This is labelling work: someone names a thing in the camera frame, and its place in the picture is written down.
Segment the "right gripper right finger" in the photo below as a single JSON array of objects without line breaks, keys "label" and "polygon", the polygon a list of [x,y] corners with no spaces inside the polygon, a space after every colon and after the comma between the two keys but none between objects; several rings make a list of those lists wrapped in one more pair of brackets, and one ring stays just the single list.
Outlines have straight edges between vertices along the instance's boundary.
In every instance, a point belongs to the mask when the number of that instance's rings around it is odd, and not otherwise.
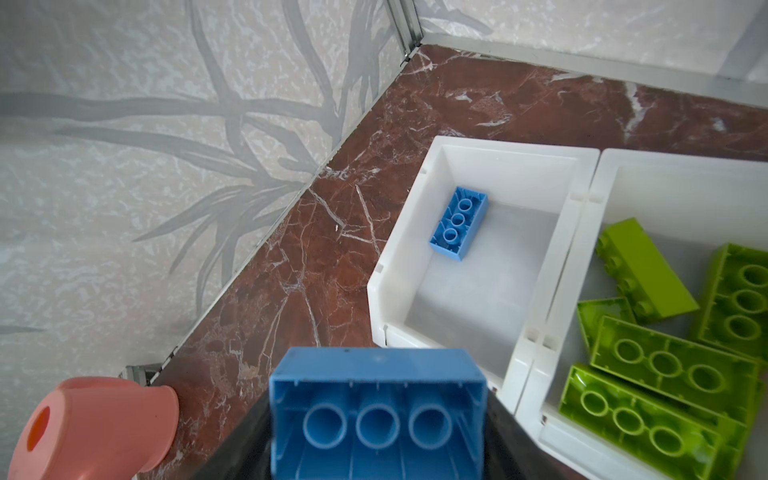
[{"label": "right gripper right finger", "polygon": [[504,407],[488,394],[484,427],[483,479],[584,479],[584,476],[539,448]]}]

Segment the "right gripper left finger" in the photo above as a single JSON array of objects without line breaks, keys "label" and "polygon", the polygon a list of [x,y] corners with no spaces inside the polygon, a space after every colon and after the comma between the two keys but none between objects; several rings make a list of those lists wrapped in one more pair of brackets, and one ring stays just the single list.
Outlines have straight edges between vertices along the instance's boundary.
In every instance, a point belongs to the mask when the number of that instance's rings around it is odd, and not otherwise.
[{"label": "right gripper left finger", "polygon": [[265,392],[191,479],[271,479],[272,439],[269,394]]}]

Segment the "blue lego brick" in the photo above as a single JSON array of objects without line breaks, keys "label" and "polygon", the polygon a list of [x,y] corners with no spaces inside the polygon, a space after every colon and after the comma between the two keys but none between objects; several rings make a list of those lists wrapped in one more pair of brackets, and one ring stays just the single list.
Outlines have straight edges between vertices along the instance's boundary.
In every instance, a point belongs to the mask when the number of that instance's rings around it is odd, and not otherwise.
[{"label": "blue lego brick", "polygon": [[476,237],[489,207],[488,195],[456,187],[429,244],[450,259],[462,261]]},{"label": "blue lego brick", "polygon": [[487,380],[462,349],[293,347],[269,379],[275,479],[479,479]]}]

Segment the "green lego brick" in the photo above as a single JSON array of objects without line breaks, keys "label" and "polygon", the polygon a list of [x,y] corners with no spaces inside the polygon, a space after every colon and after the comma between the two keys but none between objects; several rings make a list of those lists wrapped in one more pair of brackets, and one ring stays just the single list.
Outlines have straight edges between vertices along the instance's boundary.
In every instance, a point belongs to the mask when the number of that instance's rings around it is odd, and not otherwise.
[{"label": "green lego brick", "polygon": [[689,338],[767,366],[767,253],[726,243],[707,270]]},{"label": "green lego brick", "polygon": [[614,278],[636,321],[656,323],[700,309],[693,295],[667,262],[637,219],[603,229],[595,252]]},{"label": "green lego brick", "polygon": [[577,314],[587,352],[590,352],[594,346],[603,317],[637,323],[630,303],[625,297],[580,301],[577,304]]},{"label": "green lego brick", "polygon": [[600,320],[590,365],[740,423],[757,409],[755,361],[613,317]]},{"label": "green lego brick", "polygon": [[673,479],[731,479],[753,422],[664,398],[582,363],[572,365],[559,412]]}]

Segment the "pink toy watering can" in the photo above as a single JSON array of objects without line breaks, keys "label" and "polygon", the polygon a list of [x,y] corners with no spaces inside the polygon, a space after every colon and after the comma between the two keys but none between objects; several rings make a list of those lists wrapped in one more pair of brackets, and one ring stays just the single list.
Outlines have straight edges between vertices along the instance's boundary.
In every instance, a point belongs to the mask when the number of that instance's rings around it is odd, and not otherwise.
[{"label": "pink toy watering can", "polygon": [[10,479],[131,479],[157,467],[177,431],[169,386],[111,377],[61,382],[38,404],[14,449]]}]

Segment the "white three-compartment bin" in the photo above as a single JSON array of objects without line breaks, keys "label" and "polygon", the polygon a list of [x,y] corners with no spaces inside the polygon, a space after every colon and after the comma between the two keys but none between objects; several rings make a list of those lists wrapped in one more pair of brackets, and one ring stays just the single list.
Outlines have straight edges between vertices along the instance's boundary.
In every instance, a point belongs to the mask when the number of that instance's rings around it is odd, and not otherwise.
[{"label": "white three-compartment bin", "polygon": [[[456,187],[489,207],[462,261],[430,238]],[[590,479],[659,472],[558,410],[586,362],[577,304],[612,297],[600,231],[635,218],[700,295],[714,250],[767,246],[763,162],[436,137],[368,282],[382,347],[463,348],[542,450]]]}]

